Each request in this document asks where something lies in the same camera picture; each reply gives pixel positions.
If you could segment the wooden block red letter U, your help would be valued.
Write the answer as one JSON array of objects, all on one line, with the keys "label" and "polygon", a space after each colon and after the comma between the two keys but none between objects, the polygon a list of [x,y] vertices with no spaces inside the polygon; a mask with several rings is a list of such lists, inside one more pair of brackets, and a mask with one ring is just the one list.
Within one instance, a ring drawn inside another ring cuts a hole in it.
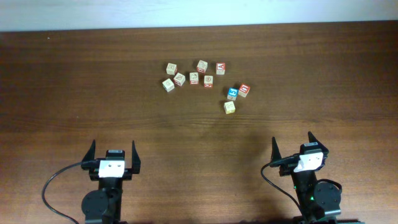
[{"label": "wooden block red letter U", "polygon": [[244,83],[241,84],[239,87],[238,95],[242,97],[247,97],[251,87],[249,85],[246,85]]}]

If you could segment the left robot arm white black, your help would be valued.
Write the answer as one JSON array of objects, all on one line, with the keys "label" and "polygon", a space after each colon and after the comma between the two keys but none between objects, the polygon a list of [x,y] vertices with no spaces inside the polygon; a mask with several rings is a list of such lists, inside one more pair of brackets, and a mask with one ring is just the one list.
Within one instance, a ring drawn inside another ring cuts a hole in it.
[{"label": "left robot arm white black", "polygon": [[85,195],[81,210],[87,224],[121,224],[123,182],[139,174],[141,160],[132,142],[130,168],[126,167],[123,150],[108,150],[104,158],[95,158],[96,142],[93,141],[82,159],[81,168],[89,172],[90,180],[98,182],[98,189]]}]

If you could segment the wooden block blue number 5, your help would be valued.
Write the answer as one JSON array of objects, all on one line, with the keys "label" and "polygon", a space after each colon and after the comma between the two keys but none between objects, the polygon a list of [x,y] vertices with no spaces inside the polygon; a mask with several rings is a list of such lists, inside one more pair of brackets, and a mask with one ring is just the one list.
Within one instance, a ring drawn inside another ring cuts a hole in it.
[{"label": "wooden block blue number 5", "polygon": [[231,101],[235,101],[237,99],[239,90],[235,88],[229,88],[227,93],[227,99]]}]

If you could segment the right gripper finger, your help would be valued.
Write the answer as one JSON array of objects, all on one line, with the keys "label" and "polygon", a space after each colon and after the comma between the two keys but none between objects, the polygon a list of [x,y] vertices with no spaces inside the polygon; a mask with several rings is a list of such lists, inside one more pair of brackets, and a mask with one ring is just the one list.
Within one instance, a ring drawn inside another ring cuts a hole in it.
[{"label": "right gripper finger", "polygon": [[311,131],[308,132],[308,147],[311,150],[320,150],[325,156],[329,154],[329,150],[313,135]]},{"label": "right gripper finger", "polygon": [[271,161],[270,161],[270,167],[276,167],[280,166],[280,161],[282,157],[279,151],[279,147],[277,145],[277,141],[275,137],[272,137],[272,154],[271,154]]}]

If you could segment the wooden block red Y side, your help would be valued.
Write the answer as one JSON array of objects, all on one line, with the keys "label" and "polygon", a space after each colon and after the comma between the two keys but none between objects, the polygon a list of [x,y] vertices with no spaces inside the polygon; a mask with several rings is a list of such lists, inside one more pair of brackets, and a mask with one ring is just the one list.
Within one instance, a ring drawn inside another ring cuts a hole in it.
[{"label": "wooden block red Y side", "polygon": [[204,87],[205,88],[212,88],[213,87],[213,76],[205,75],[203,81],[204,81]]}]

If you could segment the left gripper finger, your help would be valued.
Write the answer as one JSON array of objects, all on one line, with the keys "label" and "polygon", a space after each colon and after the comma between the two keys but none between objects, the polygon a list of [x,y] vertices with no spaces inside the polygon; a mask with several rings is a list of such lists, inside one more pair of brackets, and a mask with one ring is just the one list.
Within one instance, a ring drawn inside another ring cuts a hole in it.
[{"label": "left gripper finger", "polygon": [[139,174],[141,171],[141,160],[136,150],[135,141],[132,141],[132,173]]},{"label": "left gripper finger", "polygon": [[95,149],[96,149],[96,141],[93,140],[89,150],[81,160],[81,168],[83,170],[90,170],[93,164],[95,163]]}]

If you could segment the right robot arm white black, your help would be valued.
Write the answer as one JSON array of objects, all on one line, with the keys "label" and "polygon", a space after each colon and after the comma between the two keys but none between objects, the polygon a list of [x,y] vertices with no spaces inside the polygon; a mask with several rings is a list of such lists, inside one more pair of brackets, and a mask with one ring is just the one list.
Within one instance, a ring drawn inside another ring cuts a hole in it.
[{"label": "right robot arm white black", "polygon": [[316,171],[325,165],[329,150],[309,132],[308,143],[300,146],[296,154],[283,158],[275,138],[272,138],[270,167],[278,167],[279,175],[292,178],[297,199],[294,200],[301,213],[294,223],[336,223],[341,214],[341,184],[318,179]]}]

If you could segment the wooden block yellow print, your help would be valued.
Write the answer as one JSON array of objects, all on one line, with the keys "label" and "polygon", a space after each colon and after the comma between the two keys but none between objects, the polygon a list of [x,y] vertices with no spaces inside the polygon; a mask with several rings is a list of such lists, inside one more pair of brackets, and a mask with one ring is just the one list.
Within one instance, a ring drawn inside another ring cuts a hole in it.
[{"label": "wooden block yellow print", "polygon": [[227,101],[224,103],[224,112],[226,114],[231,114],[236,111],[235,105],[233,101]]}]

